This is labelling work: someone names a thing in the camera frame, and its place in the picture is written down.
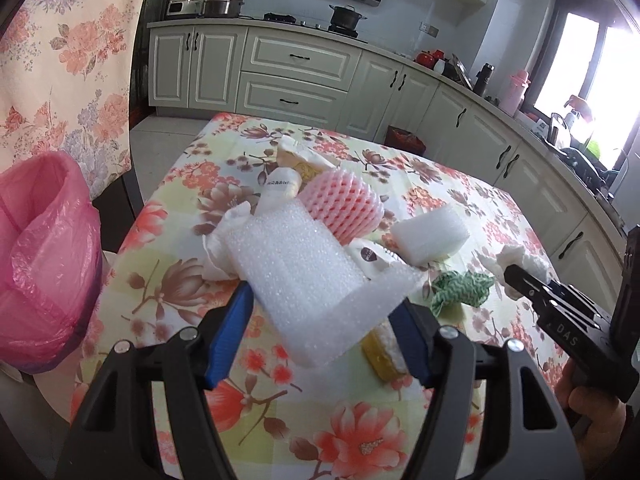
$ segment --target black thermos bottle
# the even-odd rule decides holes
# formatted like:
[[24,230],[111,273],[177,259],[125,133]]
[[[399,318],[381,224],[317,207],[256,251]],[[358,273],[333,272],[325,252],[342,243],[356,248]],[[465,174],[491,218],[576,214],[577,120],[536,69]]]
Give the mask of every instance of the black thermos bottle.
[[485,63],[482,70],[478,72],[478,81],[476,81],[476,85],[474,86],[474,94],[478,94],[480,97],[484,96],[486,84],[489,82],[492,73],[494,73],[494,67]]

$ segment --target white foam block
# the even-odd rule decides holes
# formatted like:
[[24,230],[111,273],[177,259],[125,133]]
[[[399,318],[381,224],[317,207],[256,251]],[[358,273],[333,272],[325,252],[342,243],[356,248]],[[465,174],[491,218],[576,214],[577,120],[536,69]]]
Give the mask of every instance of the white foam block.
[[450,204],[391,226],[402,259],[413,266],[445,260],[469,239],[469,230]]
[[317,367],[357,344],[411,293],[421,273],[390,267],[373,282],[295,199],[225,239],[238,271],[297,364]]

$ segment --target gray floor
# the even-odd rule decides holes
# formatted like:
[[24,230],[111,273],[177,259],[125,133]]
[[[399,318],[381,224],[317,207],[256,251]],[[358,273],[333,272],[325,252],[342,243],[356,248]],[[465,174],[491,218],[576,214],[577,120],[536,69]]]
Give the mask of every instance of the gray floor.
[[180,154],[209,121],[149,116],[129,134],[142,198],[146,202]]

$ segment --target rice cooker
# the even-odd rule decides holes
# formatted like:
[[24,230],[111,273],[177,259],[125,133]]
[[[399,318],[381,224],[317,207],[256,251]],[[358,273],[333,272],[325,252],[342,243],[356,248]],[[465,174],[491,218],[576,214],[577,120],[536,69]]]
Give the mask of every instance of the rice cooker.
[[169,0],[166,16],[169,20],[176,18],[196,18],[200,13],[202,0]]

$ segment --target pink plastic bag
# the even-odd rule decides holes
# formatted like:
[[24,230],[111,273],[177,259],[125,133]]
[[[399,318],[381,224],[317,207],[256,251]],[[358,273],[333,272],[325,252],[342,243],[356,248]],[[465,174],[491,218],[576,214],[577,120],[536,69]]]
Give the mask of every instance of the pink plastic bag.
[[84,337],[101,271],[100,217],[69,155],[0,174],[0,360],[55,368]]

